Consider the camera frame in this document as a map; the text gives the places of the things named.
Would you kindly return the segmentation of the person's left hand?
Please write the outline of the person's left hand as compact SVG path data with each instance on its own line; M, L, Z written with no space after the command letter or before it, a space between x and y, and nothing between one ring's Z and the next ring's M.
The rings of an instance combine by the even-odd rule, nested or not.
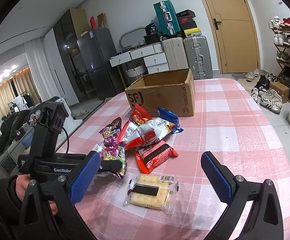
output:
M30 176L28 174L19 175L16 178L16 186L15 191L19 200L23 201L25 197L25 192L31 181ZM57 205L54 201L49 201L49 206L51 208L52 214L56 215L58 213Z

